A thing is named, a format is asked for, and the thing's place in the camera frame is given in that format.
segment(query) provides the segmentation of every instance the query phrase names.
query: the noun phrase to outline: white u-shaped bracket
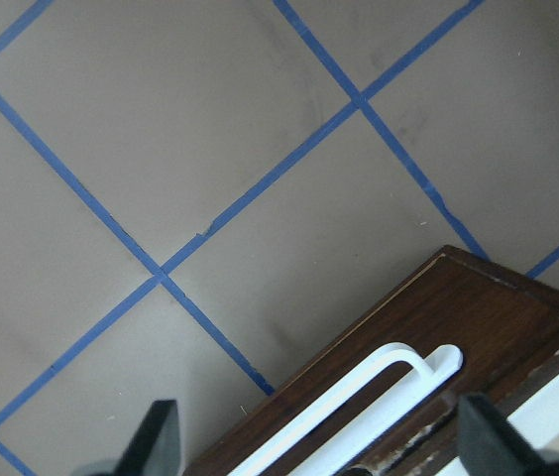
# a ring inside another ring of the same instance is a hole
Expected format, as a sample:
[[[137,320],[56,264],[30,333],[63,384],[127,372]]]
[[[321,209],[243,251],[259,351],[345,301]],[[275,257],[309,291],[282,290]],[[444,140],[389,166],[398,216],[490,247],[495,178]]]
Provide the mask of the white u-shaped bracket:
[[[333,474],[456,373],[462,366],[462,360],[462,352],[455,345],[441,345],[423,360],[408,345],[399,342],[386,344],[319,396],[229,476],[259,475],[385,368],[396,362],[411,365],[411,372],[290,473],[294,476]]]

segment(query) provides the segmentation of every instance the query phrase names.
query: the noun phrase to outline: stain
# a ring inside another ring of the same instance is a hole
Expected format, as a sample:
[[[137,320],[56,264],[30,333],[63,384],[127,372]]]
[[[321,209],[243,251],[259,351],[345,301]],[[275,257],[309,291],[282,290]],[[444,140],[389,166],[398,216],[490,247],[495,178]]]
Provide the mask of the stain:
[[[252,17],[258,31],[267,39],[269,60],[273,68],[291,77],[292,93],[302,99],[299,116],[295,118],[299,130],[313,131],[323,123],[321,85],[313,75],[313,62],[295,50],[301,43],[297,33],[286,23],[286,30],[280,31],[274,19],[263,10],[260,2],[246,0],[247,13]]]
[[[269,336],[287,354],[303,350],[290,333],[276,322],[267,322],[266,327],[269,330]]]
[[[415,146],[427,128],[429,114],[422,109],[414,112],[408,111],[402,115],[398,122],[403,124],[395,130],[398,139],[407,145]]]
[[[384,49],[375,48],[370,53],[370,64],[376,69],[377,71],[383,71],[388,66],[384,60]]]

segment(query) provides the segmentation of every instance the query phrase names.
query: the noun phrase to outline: dark wood panel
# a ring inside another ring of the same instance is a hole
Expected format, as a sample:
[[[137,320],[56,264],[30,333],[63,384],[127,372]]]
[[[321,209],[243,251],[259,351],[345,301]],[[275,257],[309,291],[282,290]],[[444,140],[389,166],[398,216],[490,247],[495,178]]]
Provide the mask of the dark wood panel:
[[[502,400],[554,356],[559,349],[559,292],[445,247],[194,461],[185,476],[227,474],[372,351],[394,341],[423,356],[441,344],[456,344],[465,364],[354,462],[375,471],[390,465],[403,470],[402,461],[411,461],[410,454],[421,446],[431,457],[436,448],[423,441],[433,433],[445,435],[439,449],[447,454],[460,393],[484,391]],[[402,365],[387,369],[264,474],[287,474],[406,371]]]

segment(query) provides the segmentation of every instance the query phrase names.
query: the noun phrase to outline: floor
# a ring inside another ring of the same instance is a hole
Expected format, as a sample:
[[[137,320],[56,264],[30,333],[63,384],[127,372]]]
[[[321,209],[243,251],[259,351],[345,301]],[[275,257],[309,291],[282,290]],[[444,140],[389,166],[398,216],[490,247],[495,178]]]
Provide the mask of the floor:
[[[0,476],[187,464],[443,244],[559,288],[559,2],[0,0]]]

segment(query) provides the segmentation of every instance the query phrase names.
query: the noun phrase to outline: wooden base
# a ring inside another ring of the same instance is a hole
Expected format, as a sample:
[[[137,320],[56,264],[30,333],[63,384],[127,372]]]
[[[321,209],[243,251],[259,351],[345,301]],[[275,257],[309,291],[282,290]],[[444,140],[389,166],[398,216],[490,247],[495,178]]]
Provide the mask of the wooden base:
[[[444,247],[196,459],[184,475],[228,474],[372,351],[397,341],[423,357],[441,344],[455,344],[465,364],[348,468],[363,467],[375,475],[434,474],[456,455],[459,395],[485,392],[510,412],[559,373],[559,292]],[[288,474],[407,371],[403,364],[384,371],[263,474]]]

